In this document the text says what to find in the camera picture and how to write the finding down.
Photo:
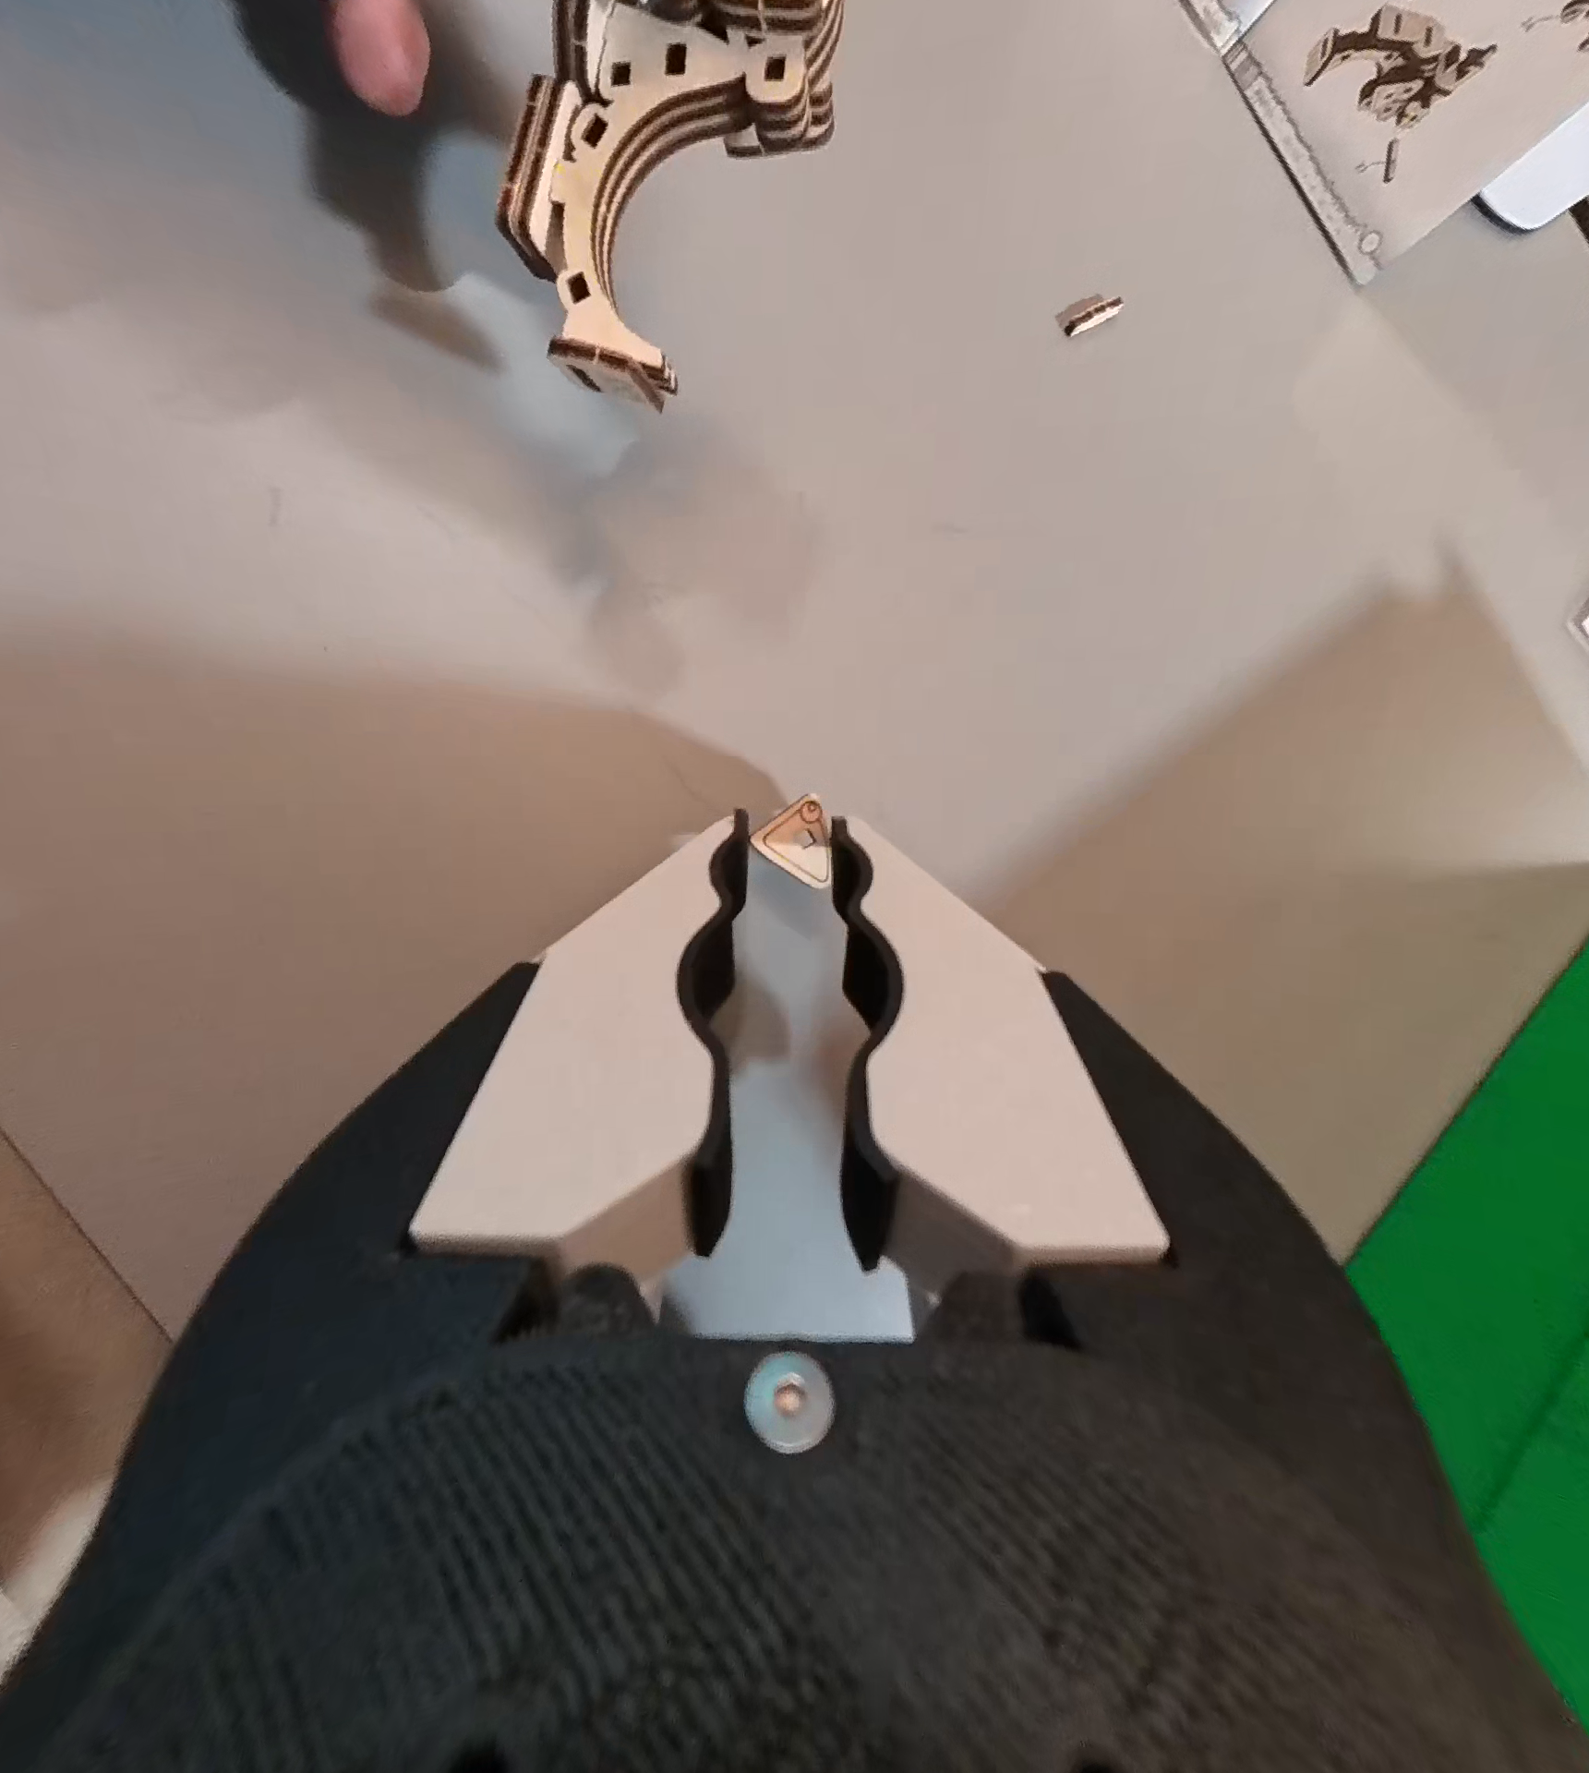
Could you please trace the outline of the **wooden puzzle model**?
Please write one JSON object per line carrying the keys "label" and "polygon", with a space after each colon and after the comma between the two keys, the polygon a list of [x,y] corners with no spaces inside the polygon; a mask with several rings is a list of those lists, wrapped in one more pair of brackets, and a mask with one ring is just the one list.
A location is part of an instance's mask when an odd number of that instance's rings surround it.
{"label": "wooden puzzle model", "polygon": [[497,231],[552,281],[548,356],[574,383],[664,411],[675,366],[620,315],[624,210],[667,157],[718,141],[733,160],[813,150],[834,136],[843,2],[558,2],[555,69],[530,81]]}

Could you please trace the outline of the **triangular wooden piece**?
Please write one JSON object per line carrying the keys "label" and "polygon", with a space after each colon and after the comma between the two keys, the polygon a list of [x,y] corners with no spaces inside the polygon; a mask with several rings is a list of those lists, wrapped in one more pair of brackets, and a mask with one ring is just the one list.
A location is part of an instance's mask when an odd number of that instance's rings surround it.
{"label": "triangular wooden piece", "polygon": [[817,794],[797,796],[749,835],[765,862],[817,894],[831,889],[831,825]]}

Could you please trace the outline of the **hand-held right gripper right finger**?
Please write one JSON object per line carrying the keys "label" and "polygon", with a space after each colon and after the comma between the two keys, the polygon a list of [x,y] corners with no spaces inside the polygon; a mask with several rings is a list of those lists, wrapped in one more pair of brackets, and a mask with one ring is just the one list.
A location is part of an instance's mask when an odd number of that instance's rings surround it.
{"label": "hand-held right gripper right finger", "polygon": [[861,1269],[1156,1265],[1162,1220],[1060,1009],[1060,975],[865,823],[829,828],[839,1205]]}

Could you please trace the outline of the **person's left hand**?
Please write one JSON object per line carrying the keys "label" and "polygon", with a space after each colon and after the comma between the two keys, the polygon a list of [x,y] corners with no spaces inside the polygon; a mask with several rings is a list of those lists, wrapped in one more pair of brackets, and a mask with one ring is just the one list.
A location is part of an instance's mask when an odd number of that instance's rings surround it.
{"label": "person's left hand", "polygon": [[327,32],[348,92],[385,118],[420,104],[429,40],[417,2],[330,2]]}

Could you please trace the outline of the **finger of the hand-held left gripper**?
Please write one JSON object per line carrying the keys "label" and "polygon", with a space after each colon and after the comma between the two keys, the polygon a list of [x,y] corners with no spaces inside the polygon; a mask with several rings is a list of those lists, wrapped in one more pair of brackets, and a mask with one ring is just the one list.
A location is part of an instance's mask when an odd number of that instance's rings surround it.
{"label": "finger of the hand-held left gripper", "polygon": [[496,229],[503,157],[485,138],[432,146],[424,188],[427,244],[444,280],[456,361],[500,431],[568,471],[614,471],[636,440],[639,411],[570,378],[548,348],[560,302]]}

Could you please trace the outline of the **grey desk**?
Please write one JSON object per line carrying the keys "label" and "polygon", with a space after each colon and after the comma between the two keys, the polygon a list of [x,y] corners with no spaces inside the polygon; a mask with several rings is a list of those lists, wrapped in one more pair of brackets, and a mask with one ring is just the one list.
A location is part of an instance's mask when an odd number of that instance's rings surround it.
{"label": "grey desk", "polygon": [[[1341,1273],[1589,938],[1579,248],[1359,290],[1178,5],[845,5],[568,471],[448,127],[0,5],[0,1768],[1140,1768],[1274,1668],[1290,1767],[1589,1768]],[[542,951],[803,794],[1063,978],[1168,1254],[861,1269],[750,846],[718,1248],[417,1248]]]}

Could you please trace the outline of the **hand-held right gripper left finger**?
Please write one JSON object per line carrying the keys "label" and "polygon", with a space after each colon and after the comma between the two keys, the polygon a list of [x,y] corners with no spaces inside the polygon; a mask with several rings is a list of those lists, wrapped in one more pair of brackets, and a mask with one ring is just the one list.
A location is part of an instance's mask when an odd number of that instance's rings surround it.
{"label": "hand-held right gripper left finger", "polygon": [[726,814],[542,951],[407,1224],[427,1254],[710,1258],[730,1217],[749,819]]}

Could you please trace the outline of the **assembly instruction booklet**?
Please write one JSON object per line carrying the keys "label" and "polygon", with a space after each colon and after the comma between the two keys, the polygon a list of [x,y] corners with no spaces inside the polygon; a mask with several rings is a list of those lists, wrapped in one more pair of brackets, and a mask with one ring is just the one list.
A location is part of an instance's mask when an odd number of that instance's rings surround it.
{"label": "assembly instruction booklet", "polygon": [[1371,283],[1589,103],[1589,2],[1184,2]]}

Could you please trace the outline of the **green plastic bin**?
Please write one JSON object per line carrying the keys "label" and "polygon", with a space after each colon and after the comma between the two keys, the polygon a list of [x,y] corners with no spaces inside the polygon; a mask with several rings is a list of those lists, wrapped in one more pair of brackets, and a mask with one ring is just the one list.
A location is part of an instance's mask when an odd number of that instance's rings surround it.
{"label": "green plastic bin", "polygon": [[1589,1736],[1589,938],[1347,1275]]}

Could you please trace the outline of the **white stand base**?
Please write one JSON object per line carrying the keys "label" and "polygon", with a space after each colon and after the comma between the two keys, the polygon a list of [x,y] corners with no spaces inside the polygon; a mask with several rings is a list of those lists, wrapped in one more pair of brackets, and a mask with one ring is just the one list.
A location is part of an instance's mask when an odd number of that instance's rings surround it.
{"label": "white stand base", "polygon": [[1537,234],[1584,200],[1589,200],[1589,103],[1474,199],[1477,210],[1511,234]]}

